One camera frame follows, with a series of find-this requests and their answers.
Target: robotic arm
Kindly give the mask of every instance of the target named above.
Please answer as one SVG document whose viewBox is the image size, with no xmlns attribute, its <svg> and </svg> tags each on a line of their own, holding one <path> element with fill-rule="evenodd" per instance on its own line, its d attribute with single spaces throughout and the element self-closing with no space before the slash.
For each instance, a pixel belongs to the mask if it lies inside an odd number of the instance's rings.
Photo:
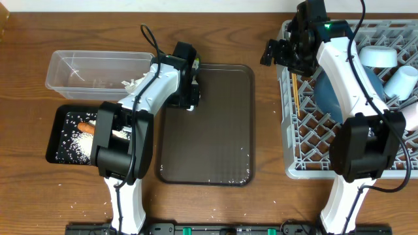
<svg viewBox="0 0 418 235">
<path fill-rule="evenodd" d="M 320 215 L 324 234 L 341 234 L 362 185 L 373 185 L 389 168 L 399 148 L 394 134 L 368 104 L 347 59 L 353 37 L 345 20 L 330 21 L 323 0 L 306 0 L 288 25 L 290 40 L 270 40 L 260 63 L 288 67 L 289 72 L 311 76 L 322 66 L 340 103 L 344 124 L 330 145 L 330 161 L 337 173 L 329 201 Z M 405 119 L 390 113 L 378 97 L 361 65 L 355 43 L 350 48 L 356 71 L 377 108 L 402 134 Z M 355 218 L 367 189 L 360 195 L 347 231 L 355 229 Z"/>
<path fill-rule="evenodd" d="M 199 70 L 199 60 L 196 60 L 196 56 L 196 50 L 190 44 L 179 42 L 172 55 L 160 55 L 160 72 L 154 81 L 158 64 L 152 61 L 149 73 L 131 94 L 117 104 L 104 102 L 100 105 L 91 163 L 98 167 L 100 176 L 104 177 L 109 187 L 114 214 L 112 229 L 115 231 L 120 227 L 119 210 L 123 217 L 120 232 L 138 234 L 144 224 L 141 180 L 150 167 L 153 155 L 153 118 L 165 103 L 168 107 L 183 109 L 198 105 L 199 85 L 195 75 Z M 143 89 L 146 90 L 136 107 L 136 124 L 131 127 L 134 99 Z M 112 130 L 130 128 L 136 128 L 136 143 L 112 136 Z M 133 174 L 128 176 L 133 144 L 136 147 L 135 168 Z M 127 185 L 120 189 L 118 200 L 114 185 L 125 178 Z"/>
</svg>

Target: plastic bin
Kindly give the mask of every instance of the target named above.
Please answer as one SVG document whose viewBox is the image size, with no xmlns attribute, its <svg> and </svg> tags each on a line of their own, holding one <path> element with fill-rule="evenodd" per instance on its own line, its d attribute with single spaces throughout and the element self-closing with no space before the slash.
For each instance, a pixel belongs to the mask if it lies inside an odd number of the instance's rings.
<svg viewBox="0 0 418 235">
<path fill-rule="evenodd" d="M 285 31 L 290 20 L 283 23 L 277 40 L 288 39 Z M 347 21 L 352 30 L 358 20 Z M 418 21 L 417 20 L 365 20 L 356 35 L 358 51 L 364 46 L 388 46 L 398 52 L 398 66 L 388 69 L 371 68 L 382 82 L 387 80 L 402 65 L 418 68 Z M 285 172 L 293 179 L 324 179 L 335 177 L 329 161 L 329 145 L 341 124 L 324 114 L 317 108 L 314 97 L 314 87 L 317 76 L 322 71 L 319 68 L 311 78 L 297 76 L 298 95 L 300 101 L 300 116 L 296 115 L 295 98 L 291 76 L 287 67 L 276 65 L 281 91 L 281 107 L 283 121 L 281 134 L 283 136 L 283 160 Z M 385 98 L 391 110 L 399 110 L 418 101 L 418 85 L 406 101 L 399 98 Z M 412 178 L 418 178 L 418 131 L 405 131 L 403 136 L 410 151 Z M 406 162 L 400 149 L 390 170 L 383 172 L 382 178 L 404 178 Z"/>
<path fill-rule="evenodd" d="M 45 86 L 67 99 L 118 101 L 127 96 L 121 82 L 142 78 L 152 58 L 146 52 L 56 51 Z"/>
</svg>

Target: white background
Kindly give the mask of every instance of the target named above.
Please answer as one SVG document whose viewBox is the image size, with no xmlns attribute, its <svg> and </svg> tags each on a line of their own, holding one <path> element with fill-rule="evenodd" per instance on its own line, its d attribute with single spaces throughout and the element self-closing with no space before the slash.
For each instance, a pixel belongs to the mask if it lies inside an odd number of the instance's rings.
<svg viewBox="0 0 418 235">
<path fill-rule="evenodd" d="M 302 0 L 0 0 L 11 12 L 294 12 Z M 418 0 L 365 0 L 367 12 L 418 12 Z M 359 0 L 325 0 L 327 12 L 360 12 Z"/>
</svg>

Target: plastic crate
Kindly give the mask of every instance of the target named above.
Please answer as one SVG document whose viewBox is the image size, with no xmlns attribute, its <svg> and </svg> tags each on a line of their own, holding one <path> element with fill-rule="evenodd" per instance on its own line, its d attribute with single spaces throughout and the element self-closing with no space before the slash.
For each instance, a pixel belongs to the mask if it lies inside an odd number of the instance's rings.
<svg viewBox="0 0 418 235">
<path fill-rule="evenodd" d="M 289 39 L 285 30 L 290 20 L 283 23 L 277 40 Z M 358 20 L 347 21 L 354 30 Z M 398 67 L 411 65 L 418 68 L 418 20 L 365 20 L 356 35 L 358 51 L 364 46 L 388 46 L 398 52 Z M 397 68 L 371 68 L 386 82 Z M 300 101 L 300 116 L 297 117 L 293 84 L 287 67 L 276 65 L 281 91 L 281 107 L 283 121 L 281 134 L 283 136 L 283 160 L 286 174 L 293 179 L 324 179 L 335 177 L 329 161 L 329 144 L 334 139 L 341 125 L 322 113 L 315 105 L 314 85 L 319 68 L 311 78 L 297 76 L 298 95 Z M 398 98 L 385 102 L 391 110 L 399 110 L 418 101 L 418 87 L 415 86 L 413 95 L 406 101 Z M 418 178 L 418 131 L 405 132 L 404 140 L 411 155 L 413 178 Z M 400 149 L 394 165 L 385 170 L 382 178 L 404 178 L 404 153 Z"/>
</svg>

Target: clear plastic container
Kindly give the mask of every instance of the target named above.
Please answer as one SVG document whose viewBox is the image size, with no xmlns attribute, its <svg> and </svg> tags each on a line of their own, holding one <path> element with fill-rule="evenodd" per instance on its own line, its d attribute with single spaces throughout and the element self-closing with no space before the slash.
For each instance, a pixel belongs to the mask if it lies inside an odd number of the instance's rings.
<svg viewBox="0 0 418 235">
<path fill-rule="evenodd" d="M 142 78 L 152 58 L 146 52 L 56 51 L 45 86 L 67 99 L 118 101 L 127 96 L 121 82 Z"/>
</svg>

